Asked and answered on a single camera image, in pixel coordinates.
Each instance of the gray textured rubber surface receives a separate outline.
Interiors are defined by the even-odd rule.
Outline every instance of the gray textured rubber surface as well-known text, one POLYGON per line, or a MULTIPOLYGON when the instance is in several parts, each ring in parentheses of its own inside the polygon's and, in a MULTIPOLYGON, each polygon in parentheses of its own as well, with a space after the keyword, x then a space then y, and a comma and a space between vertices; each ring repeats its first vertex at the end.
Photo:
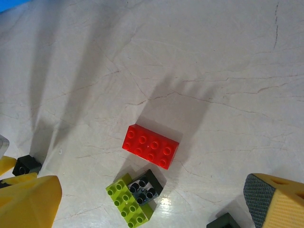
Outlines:
POLYGON ((255 175, 247 176, 243 193, 256 228, 262 228, 275 190, 255 175))

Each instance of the lime green lego brick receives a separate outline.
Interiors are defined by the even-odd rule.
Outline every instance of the lime green lego brick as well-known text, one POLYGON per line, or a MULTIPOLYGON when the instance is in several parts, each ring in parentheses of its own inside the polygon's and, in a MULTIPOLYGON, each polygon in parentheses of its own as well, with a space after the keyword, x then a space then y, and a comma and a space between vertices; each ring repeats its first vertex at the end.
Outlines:
POLYGON ((129 228, 136 228, 150 220, 153 210, 149 204, 140 207, 129 191, 127 185, 132 182, 127 173, 122 178, 106 188, 108 195, 118 208, 129 228))

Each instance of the marble surface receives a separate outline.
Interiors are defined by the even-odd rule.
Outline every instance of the marble surface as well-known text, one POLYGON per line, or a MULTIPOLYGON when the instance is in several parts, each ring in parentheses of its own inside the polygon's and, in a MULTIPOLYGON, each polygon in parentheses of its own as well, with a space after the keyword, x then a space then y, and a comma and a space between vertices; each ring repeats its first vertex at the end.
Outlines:
POLYGON ((224 212, 252 227, 249 173, 304 182, 303 12, 302 0, 34 0, 0 14, 0 134, 6 155, 59 177, 53 227, 126 227, 105 187, 148 168, 165 186, 142 227, 224 212), (121 149, 134 123, 180 142, 168 171, 121 149))

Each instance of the blue object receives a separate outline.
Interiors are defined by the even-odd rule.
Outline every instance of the blue object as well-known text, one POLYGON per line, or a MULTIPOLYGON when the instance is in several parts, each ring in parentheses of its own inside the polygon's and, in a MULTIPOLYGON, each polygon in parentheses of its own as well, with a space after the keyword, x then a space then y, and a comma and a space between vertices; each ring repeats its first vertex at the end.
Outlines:
POLYGON ((29 0, 0 0, 0 13, 29 0))

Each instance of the red lego brick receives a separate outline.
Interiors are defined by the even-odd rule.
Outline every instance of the red lego brick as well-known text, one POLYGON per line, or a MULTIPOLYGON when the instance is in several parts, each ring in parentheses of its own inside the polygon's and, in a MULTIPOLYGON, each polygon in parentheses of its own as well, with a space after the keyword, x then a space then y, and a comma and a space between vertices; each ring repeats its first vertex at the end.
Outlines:
POLYGON ((137 124, 131 125, 125 136, 123 149, 168 169, 179 143, 137 124))

